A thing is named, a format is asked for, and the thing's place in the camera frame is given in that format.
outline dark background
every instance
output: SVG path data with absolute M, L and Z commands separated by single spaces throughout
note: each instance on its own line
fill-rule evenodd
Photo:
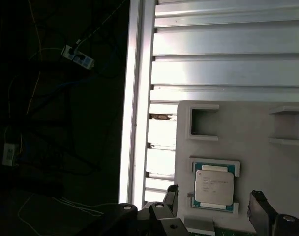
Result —
M 73 46 L 85 29 L 97 28 L 122 0 L 31 0 L 34 16 L 41 38 L 41 48 L 63 48 L 65 43 Z M 62 183 L 64 196 L 69 200 L 87 205 L 116 203 L 118 200 L 120 143 L 127 49 L 129 0 L 79 51 L 95 59 L 95 67 L 87 71 L 68 59 L 61 58 L 61 51 L 42 51 L 43 61 L 66 63 L 58 71 L 42 71 L 30 110 L 41 104 L 58 84 L 78 81 L 89 75 L 97 75 L 85 83 L 77 83 L 70 89 L 70 107 L 74 148 L 81 157 L 100 164 L 101 170 L 88 176 L 44 171 L 32 165 L 20 164 L 14 178 L 29 177 L 41 181 Z M 38 70 L 24 67 L 27 60 L 39 49 L 35 25 L 32 22 L 28 0 L 0 0 L 0 120 L 8 118 L 7 92 L 11 81 L 17 76 L 10 90 L 11 115 L 22 117 L 38 77 Z M 39 61 L 35 56 L 32 61 Z M 64 116 L 64 96 L 37 113 L 34 119 L 58 119 Z M 0 122 L 0 164 L 3 156 L 4 131 Z M 37 131 L 52 137 L 66 147 L 72 140 L 65 128 L 38 127 Z M 20 144 L 21 130 L 9 126 L 6 140 Z M 57 163 L 61 170 L 86 173 L 86 164 L 58 149 L 48 146 L 29 132 L 22 132 L 22 161 L 36 164 L 41 160 Z M 0 166 L 0 176 L 4 169 Z M 30 192 L 5 189 L 0 192 L 0 235 L 37 235 L 17 216 Z M 107 211 L 111 206 L 102 206 Z M 94 220 L 94 217 L 75 208 L 56 202 L 53 198 L 35 194 L 21 211 L 21 218 L 30 223 L 41 235 L 70 236 Z

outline screw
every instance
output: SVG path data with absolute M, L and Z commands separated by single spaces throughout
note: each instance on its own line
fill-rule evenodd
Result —
M 292 217 L 289 216 L 289 215 L 285 215 L 285 216 L 283 216 L 283 219 L 286 220 L 286 221 L 288 221 L 288 222 L 295 222 L 295 219 L 292 218 Z

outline electrical outlet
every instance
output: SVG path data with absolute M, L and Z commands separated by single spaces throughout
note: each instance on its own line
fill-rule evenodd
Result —
M 18 144 L 4 144 L 3 160 L 2 164 L 4 166 L 15 166 L 16 165 L 16 153 Z
M 72 47 L 69 45 L 66 45 L 63 49 L 63 56 L 65 58 L 68 58 L 72 62 L 84 67 L 87 70 L 91 70 L 94 67 L 95 60 L 84 53 L 79 52 L 78 50 L 75 50 L 74 54 L 70 54 L 69 51 Z

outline green circuit board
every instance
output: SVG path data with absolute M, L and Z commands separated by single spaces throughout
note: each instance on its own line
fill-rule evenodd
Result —
M 209 236 L 204 234 L 190 233 L 191 236 Z M 215 236 L 256 236 L 254 233 L 215 228 Z

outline metal frame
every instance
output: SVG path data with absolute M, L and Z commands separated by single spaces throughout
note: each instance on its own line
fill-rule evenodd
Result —
M 183 100 L 299 102 L 298 35 L 299 0 L 132 0 L 119 201 L 161 201 L 145 182 L 174 179 L 147 167 L 153 149 L 171 163 L 177 118 L 149 114 Z

